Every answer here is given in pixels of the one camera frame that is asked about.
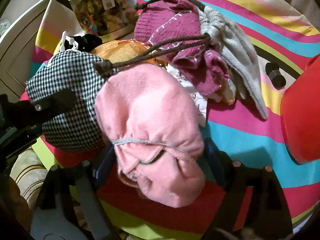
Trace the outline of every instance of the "black and white checkered bag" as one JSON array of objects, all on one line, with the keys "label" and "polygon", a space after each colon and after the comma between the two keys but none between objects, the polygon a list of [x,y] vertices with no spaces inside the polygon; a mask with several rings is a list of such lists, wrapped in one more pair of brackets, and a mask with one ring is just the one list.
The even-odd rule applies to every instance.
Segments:
[{"label": "black and white checkered bag", "polygon": [[[77,50],[62,51],[27,82],[26,92],[31,101],[37,101],[64,88],[76,92],[75,107],[42,125],[45,140],[61,150],[80,152],[92,150],[104,143],[101,138],[94,100],[105,79],[93,68],[103,59]],[[110,71],[110,76],[119,70]]]}]

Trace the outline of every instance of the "pink knit bag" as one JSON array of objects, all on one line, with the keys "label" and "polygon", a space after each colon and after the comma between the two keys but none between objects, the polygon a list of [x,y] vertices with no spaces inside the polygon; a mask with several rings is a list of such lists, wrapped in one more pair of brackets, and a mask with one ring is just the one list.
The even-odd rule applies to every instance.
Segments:
[{"label": "pink knit bag", "polygon": [[95,111],[123,183],[175,208],[197,198],[205,183],[196,163],[203,140],[195,104],[174,77],[151,64],[121,71],[99,91]]}]

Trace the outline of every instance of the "striped fabric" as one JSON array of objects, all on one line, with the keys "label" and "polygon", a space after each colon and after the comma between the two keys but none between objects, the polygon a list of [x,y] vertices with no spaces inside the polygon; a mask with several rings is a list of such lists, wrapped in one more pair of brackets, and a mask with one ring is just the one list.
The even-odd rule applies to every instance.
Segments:
[{"label": "striped fabric", "polygon": [[[284,189],[292,223],[298,227],[310,216],[320,199],[320,161],[298,166],[290,159],[281,131],[280,103],[287,89],[308,61],[320,53],[320,33],[297,10],[283,0],[201,0],[237,22],[259,55],[262,93],[269,119],[261,120],[254,106],[237,101],[235,105],[208,102],[208,120],[202,129],[219,149],[245,165],[262,168],[271,165]],[[41,26],[36,40],[34,64],[40,65],[53,53],[60,35],[57,26]],[[267,62],[276,62],[284,71],[287,85],[278,91],[265,74]],[[33,149],[46,168],[54,163],[73,166],[94,153],[66,155],[39,138]],[[122,184],[113,172],[98,191],[112,222],[143,239],[199,239],[211,222],[224,197],[214,182],[204,159],[199,163],[207,176],[202,194],[185,208],[173,209],[138,197],[133,188]],[[235,229],[245,219],[252,190],[249,188]]]}]

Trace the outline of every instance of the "beige striped cushion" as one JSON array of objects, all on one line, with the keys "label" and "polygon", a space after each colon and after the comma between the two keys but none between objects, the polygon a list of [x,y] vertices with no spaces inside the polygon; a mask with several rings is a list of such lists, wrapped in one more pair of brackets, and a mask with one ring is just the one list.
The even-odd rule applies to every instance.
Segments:
[{"label": "beige striped cushion", "polygon": [[32,148],[21,153],[13,165],[10,177],[17,183],[21,195],[33,209],[40,191],[40,187],[48,171]]}]

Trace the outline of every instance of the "bed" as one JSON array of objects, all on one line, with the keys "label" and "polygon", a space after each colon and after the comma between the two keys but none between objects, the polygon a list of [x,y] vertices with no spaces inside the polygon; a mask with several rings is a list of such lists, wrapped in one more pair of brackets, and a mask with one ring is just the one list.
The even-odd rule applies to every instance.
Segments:
[{"label": "bed", "polygon": [[[263,121],[254,107],[240,101],[232,106],[209,101],[202,134],[211,137],[233,160],[249,167],[272,166],[284,189],[293,227],[298,230],[320,199],[320,161],[296,165],[291,160],[281,131],[280,103],[284,91],[303,73],[308,61],[320,53],[320,33],[284,0],[201,1],[237,22],[249,36],[259,56],[262,93],[269,114],[269,119]],[[59,42],[60,36],[50,30],[50,25],[41,23],[49,2],[41,0],[30,8],[0,39],[0,92],[8,94],[11,101],[19,100],[25,81],[51,57]],[[267,62],[279,65],[287,81],[284,89],[273,87],[264,69]],[[44,138],[39,138],[33,149],[47,169],[55,163],[73,166],[94,155],[67,155]],[[206,161],[200,159],[199,164],[207,182],[202,194],[185,208],[173,209],[139,198],[114,172],[98,196],[113,224],[124,231],[143,239],[196,240],[206,230],[225,194],[214,182]],[[251,193],[249,188],[236,229],[242,226]]]}]

